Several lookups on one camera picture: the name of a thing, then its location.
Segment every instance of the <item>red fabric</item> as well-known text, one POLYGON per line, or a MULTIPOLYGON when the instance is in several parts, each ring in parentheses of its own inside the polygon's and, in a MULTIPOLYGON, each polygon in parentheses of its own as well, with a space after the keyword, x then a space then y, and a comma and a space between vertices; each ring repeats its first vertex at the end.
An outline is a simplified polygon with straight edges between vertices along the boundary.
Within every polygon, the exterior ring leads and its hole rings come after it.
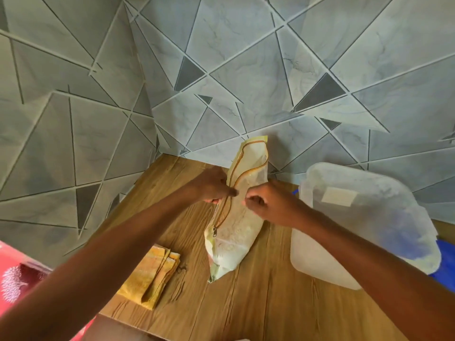
MULTIPOLYGON (((23 298, 38 282, 50 273, 50 269, 0 241, 0 315, 23 298)), ((91 320, 71 341, 80 341, 91 320)))

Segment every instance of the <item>forearm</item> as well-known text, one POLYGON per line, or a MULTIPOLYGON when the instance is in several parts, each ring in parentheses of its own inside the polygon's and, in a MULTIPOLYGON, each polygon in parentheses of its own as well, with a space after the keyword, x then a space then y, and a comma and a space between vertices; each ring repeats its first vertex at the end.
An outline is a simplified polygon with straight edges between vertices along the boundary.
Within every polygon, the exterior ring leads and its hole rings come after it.
POLYGON ((183 187, 88 243, 0 320, 8 340, 68 340, 117 292, 172 221, 196 201, 183 187))
POLYGON ((320 243, 410 340, 455 335, 455 296, 410 264, 302 206, 296 228, 320 243))

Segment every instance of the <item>person's left hand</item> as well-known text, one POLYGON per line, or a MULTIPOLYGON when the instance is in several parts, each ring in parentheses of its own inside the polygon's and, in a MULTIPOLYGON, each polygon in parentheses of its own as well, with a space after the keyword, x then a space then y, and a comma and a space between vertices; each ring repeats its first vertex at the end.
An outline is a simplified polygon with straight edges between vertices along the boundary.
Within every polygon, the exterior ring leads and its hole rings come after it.
POLYGON ((205 169, 191 180, 187 186, 193 191, 197 200, 217 204, 226 196, 237 196, 238 191, 226 185, 226 173, 219 166, 205 169))

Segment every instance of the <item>blue object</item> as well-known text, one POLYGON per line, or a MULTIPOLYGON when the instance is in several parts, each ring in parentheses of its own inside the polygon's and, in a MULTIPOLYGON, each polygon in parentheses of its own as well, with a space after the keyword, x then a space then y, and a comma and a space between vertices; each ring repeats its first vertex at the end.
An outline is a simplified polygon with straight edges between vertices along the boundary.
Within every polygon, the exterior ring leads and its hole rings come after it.
POLYGON ((441 250, 441 266, 429 276, 455 293, 455 245, 440 239, 436 243, 441 250))

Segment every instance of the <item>person's right arm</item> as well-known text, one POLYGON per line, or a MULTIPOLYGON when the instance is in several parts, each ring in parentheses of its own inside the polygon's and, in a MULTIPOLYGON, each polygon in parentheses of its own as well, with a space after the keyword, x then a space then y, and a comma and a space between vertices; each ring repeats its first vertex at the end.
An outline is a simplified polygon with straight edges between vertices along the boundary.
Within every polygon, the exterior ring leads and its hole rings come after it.
POLYGON ((261 218, 298 229, 321 244, 409 340, 455 340, 455 295, 420 270, 273 183, 250 188, 245 205, 261 218))

